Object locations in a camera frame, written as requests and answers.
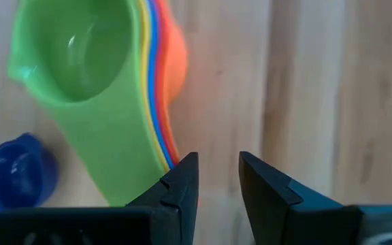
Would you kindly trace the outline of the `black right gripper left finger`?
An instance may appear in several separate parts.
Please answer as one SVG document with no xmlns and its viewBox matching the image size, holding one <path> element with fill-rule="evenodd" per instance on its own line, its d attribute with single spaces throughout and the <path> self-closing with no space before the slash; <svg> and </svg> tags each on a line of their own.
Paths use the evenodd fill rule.
<svg viewBox="0 0 392 245">
<path fill-rule="evenodd" d="M 144 212 L 126 231 L 128 243 L 192 245 L 198 198 L 199 155 L 190 152 L 127 205 Z"/>
</svg>

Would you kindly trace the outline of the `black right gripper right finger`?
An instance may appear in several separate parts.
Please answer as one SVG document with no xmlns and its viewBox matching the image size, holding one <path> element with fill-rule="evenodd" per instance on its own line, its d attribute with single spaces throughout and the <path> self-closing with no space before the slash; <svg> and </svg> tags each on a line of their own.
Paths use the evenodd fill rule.
<svg viewBox="0 0 392 245">
<path fill-rule="evenodd" d="M 242 151 L 240 186 L 257 244 L 345 244 L 342 205 Z"/>
</svg>

